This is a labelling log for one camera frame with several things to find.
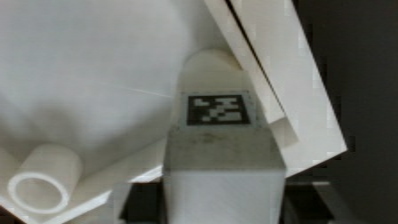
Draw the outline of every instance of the white cylindrical tube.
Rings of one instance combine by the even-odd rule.
[[[37,213],[56,213],[67,206],[81,175],[81,159],[63,146],[35,149],[8,181],[8,194],[19,207]]]

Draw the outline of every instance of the white panel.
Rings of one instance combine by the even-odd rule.
[[[271,131],[289,176],[346,150],[340,130],[292,3],[230,2],[287,117]]]
[[[244,41],[243,33],[237,27],[237,21],[234,19],[230,10],[223,0],[204,0],[207,9],[221,30],[221,34],[230,46],[236,60],[239,62],[241,69],[248,73],[255,94],[262,105],[264,117],[268,123],[284,118],[282,107],[276,102],[275,93],[269,87],[260,66],[255,61],[255,55],[250,51],[250,46]]]

